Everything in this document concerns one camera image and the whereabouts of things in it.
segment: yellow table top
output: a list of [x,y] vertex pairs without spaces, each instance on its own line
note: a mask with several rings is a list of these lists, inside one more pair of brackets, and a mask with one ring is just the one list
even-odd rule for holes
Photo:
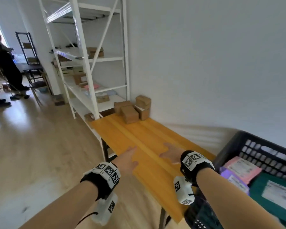
[[151,118],[127,125],[121,116],[112,114],[89,124],[117,155],[129,146],[137,146],[133,160],[138,161],[139,165],[134,175],[172,219],[179,223],[187,206],[178,202],[173,180],[182,174],[180,165],[172,165],[168,159],[159,158],[159,154],[167,150],[163,143],[170,142],[185,150],[197,151],[210,160],[215,155]]

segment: wrist strap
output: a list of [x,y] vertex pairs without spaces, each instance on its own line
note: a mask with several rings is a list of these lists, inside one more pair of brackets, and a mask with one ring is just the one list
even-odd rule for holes
[[117,166],[113,163],[101,162],[93,169],[84,173],[84,177],[80,180],[90,181],[98,188],[98,198],[107,199],[113,189],[119,183],[121,174]]
[[202,154],[192,150],[185,151],[180,158],[180,171],[183,173],[186,180],[192,183],[192,186],[198,187],[196,182],[197,173],[204,168],[215,170],[212,162],[205,158]]

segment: black plastic crate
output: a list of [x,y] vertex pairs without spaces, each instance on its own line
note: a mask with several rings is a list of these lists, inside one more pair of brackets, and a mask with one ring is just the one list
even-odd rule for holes
[[[221,166],[236,156],[262,168],[265,173],[286,180],[286,148],[282,146],[245,131],[238,131],[214,159],[215,170],[219,172]],[[210,212],[212,210],[208,203],[200,199],[204,198],[202,192],[198,190],[196,195],[199,200],[195,199],[195,202],[184,214],[190,227],[197,229],[222,228],[215,215],[214,217],[210,214],[206,215],[206,208],[209,208]]]

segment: purple package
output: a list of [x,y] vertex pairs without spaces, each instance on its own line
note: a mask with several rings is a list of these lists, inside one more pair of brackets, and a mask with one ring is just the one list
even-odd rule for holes
[[219,168],[220,175],[249,195],[249,187],[235,173],[225,167]]

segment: green package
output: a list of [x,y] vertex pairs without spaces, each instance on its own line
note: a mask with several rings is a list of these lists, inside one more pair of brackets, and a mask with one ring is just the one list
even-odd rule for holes
[[286,222],[286,181],[261,173],[250,188],[250,197],[265,210]]

